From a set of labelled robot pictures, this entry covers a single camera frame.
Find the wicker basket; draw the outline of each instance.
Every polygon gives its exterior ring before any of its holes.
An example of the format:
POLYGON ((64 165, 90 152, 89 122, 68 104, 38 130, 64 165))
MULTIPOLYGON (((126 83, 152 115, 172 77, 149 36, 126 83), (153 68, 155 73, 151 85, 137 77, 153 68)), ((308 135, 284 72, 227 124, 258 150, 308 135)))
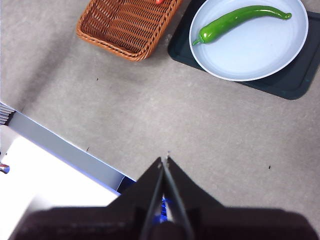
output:
POLYGON ((76 34, 130 61, 150 56, 182 0, 90 0, 76 34))

